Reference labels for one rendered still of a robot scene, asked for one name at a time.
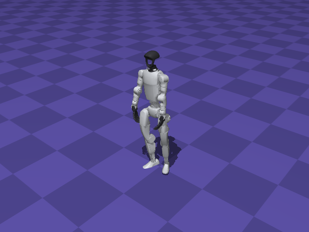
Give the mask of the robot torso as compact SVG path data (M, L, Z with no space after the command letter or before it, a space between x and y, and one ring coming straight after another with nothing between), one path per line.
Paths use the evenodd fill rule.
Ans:
M156 69L153 69L155 72L149 72L148 70L150 70L150 68L147 67L142 73L144 93L146 99L150 100L149 103L151 103L151 105L148 106L148 114L154 118L159 118L160 106L157 97L161 93L158 74L163 72Z

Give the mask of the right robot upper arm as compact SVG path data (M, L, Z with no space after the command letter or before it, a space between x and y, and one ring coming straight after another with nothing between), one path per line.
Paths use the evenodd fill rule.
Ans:
M144 70L139 70L139 72L138 72L137 86L133 90L136 94L141 94L142 93L142 86L143 86L142 73L143 73L143 71Z

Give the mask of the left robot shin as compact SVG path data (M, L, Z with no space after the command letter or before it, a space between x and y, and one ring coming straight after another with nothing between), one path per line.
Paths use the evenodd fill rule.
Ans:
M164 157L165 164L166 164L166 162L168 164L169 163L169 139L168 139L168 146L166 146L166 145L162 146L162 155Z

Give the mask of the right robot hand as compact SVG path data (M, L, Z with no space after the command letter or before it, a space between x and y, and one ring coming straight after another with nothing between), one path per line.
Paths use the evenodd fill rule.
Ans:
M135 109L135 106L132 106L133 118L134 118L134 120L135 120L137 123L139 123L139 116L138 116L137 109L138 109L138 108Z

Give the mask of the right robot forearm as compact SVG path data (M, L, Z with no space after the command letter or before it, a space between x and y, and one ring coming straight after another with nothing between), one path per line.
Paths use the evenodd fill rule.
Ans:
M136 94L135 92L133 92L132 106L135 106L135 109L138 107L139 97L140 94Z

